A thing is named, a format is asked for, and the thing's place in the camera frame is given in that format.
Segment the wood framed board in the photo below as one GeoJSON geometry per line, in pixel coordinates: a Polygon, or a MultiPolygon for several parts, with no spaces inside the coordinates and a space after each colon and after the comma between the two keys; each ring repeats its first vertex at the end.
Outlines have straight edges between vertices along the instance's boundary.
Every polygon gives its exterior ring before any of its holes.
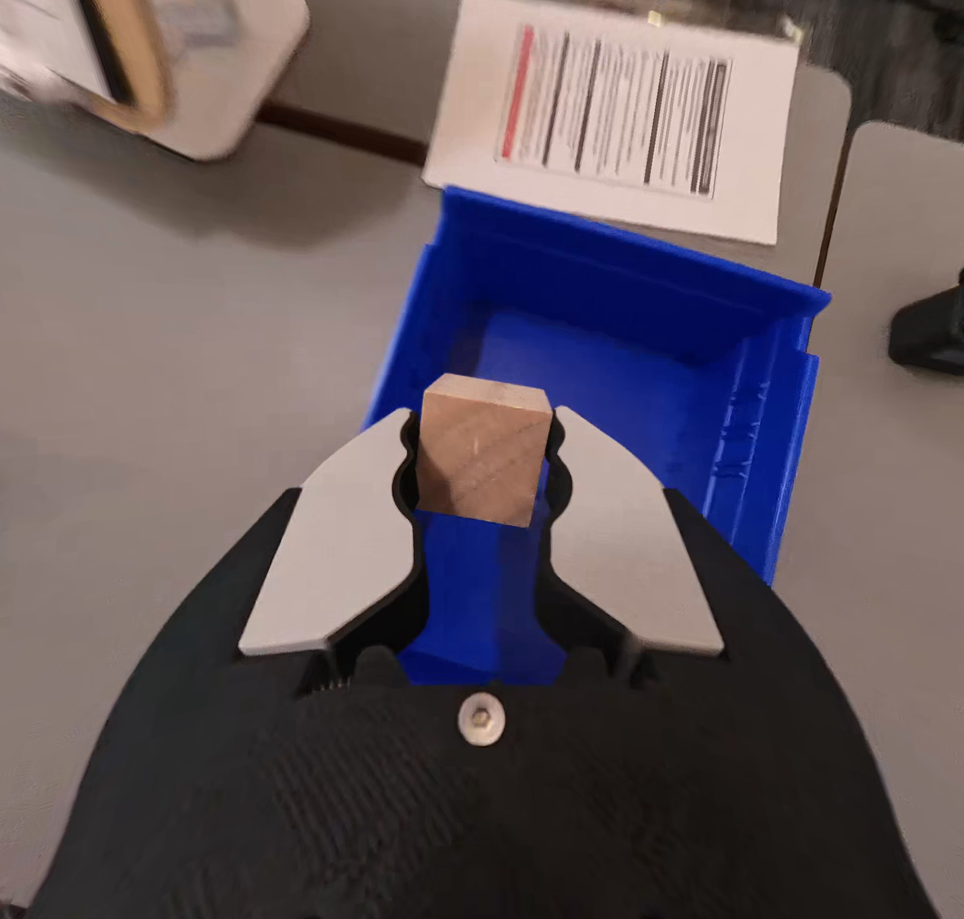
{"type": "Polygon", "coordinates": [[[2,92],[76,107],[133,134],[172,114],[151,0],[1,0],[2,92]]]}

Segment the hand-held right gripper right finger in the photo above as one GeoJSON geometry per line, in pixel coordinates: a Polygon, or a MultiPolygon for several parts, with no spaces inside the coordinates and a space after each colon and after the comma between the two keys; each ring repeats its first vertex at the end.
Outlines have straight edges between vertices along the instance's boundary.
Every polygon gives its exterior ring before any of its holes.
{"type": "Polygon", "coordinates": [[[725,648],[666,491],[614,438],[553,413],[536,617],[564,651],[717,658],[725,648]]]}

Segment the printed paper sheet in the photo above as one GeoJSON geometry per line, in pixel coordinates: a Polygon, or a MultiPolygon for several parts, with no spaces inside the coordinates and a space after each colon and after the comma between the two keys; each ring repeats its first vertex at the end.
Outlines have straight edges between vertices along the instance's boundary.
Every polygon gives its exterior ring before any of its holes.
{"type": "Polygon", "coordinates": [[[422,178],[772,246],[799,47],[548,0],[460,0],[422,178]]]}

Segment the blue plastic bin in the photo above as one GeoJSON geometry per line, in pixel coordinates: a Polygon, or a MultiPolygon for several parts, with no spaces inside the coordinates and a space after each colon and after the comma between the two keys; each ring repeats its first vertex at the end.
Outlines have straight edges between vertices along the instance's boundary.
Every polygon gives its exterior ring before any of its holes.
{"type": "MultiPolygon", "coordinates": [[[[829,295],[571,215],[462,189],[441,199],[364,428],[451,372],[543,390],[620,443],[752,569],[725,586],[765,621],[810,413],[813,319],[829,295]]],[[[413,684],[550,684],[565,652],[536,620],[547,465],[532,525],[416,517],[430,610],[399,654],[413,684]]]]}

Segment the black object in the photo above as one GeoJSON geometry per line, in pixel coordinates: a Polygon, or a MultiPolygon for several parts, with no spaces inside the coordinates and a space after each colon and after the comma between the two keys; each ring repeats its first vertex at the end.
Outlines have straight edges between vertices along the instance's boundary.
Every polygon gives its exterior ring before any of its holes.
{"type": "Polygon", "coordinates": [[[895,313],[888,356],[902,367],[963,376],[963,271],[952,288],[895,313]]]}

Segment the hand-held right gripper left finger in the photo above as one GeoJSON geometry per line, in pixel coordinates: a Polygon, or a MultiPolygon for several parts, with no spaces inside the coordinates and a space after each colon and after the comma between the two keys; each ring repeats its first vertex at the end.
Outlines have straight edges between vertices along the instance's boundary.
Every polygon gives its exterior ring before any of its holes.
{"type": "Polygon", "coordinates": [[[333,650],[416,572],[416,530],[400,497],[416,423],[397,409],[329,456],[300,486],[238,642],[247,658],[333,650]]]}

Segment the wooden cube with blue tape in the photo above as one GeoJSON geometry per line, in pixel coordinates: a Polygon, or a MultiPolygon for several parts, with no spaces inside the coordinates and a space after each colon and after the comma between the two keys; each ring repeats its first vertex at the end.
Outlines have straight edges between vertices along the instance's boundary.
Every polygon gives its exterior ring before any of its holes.
{"type": "Polygon", "coordinates": [[[442,374],[422,399],[418,507],[528,527],[552,422],[539,388],[442,374]]]}

